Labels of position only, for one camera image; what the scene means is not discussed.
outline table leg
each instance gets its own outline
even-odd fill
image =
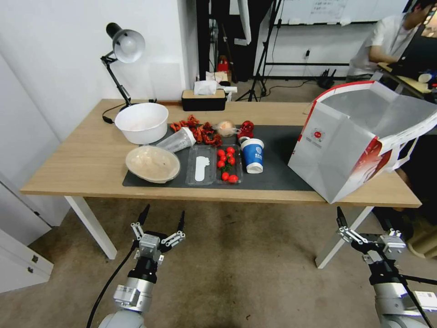
[[[358,226],[364,221],[364,219],[369,215],[372,211],[373,206],[361,207],[357,208],[358,214],[355,215],[355,218],[351,217],[351,213],[346,215],[346,220],[348,221],[348,225],[350,229],[356,230]],[[318,254],[315,259],[315,264],[317,268],[323,269],[331,258],[338,252],[340,247],[343,246],[345,241],[340,237],[339,234],[334,233],[331,237],[331,240],[325,245],[323,250]]]
[[[404,86],[402,85],[402,83],[399,83],[395,89],[395,92],[401,94],[403,89]]]
[[[117,255],[117,249],[109,239],[106,232],[103,230],[100,222],[91,211],[85,199],[78,196],[65,196],[65,199],[68,201],[68,203],[70,203],[79,219],[81,219],[82,223],[97,241],[97,244],[99,244],[99,246],[105,252],[106,256],[110,260],[115,259],[115,255]]]
[[[379,81],[384,74],[381,71],[376,71],[373,73],[373,76],[370,78],[372,81]]]

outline plastic bowl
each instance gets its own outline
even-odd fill
[[[126,166],[137,177],[153,183],[166,183],[181,170],[179,158],[168,150],[156,146],[142,146],[126,156]]]
[[[133,144],[150,144],[167,133],[168,110],[157,103],[126,107],[115,117],[115,125]]]

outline black box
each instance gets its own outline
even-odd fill
[[[186,112],[206,112],[224,110],[226,95],[218,89],[214,95],[195,95],[193,90],[182,92],[182,108]]]

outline white cabinet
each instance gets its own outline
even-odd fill
[[[28,245],[47,233],[50,226],[0,183],[0,229]]]
[[[47,282],[53,264],[0,230],[0,292]]]

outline plastic tray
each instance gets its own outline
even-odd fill
[[[238,181],[236,182],[241,183],[241,181],[243,181],[243,165],[241,163],[241,149],[240,146],[238,146],[237,144],[224,144],[220,147],[218,147],[217,149],[215,149],[215,154],[214,156],[217,158],[217,150],[219,149],[223,149],[226,152],[226,148],[227,147],[232,147],[235,150],[235,154],[234,154],[234,158],[235,158],[235,165],[231,166],[230,171],[228,171],[229,175],[236,175],[238,176]],[[216,171],[216,179],[215,182],[218,184],[227,184],[227,185],[233,185],[231,183],[229,183],[228,181],[223,181],[222,180],[222,170],[217,168],[217,165],[215,165],[215,171]]]
[[[209,159],[209,165],[205,166],[205,177],[203,181],[196,181],[196,158],[204,156]],[[215,181],[215,171],[217,170],[216,149],[212,146],[194,145],[188,154],[187,185],[211,185]]]

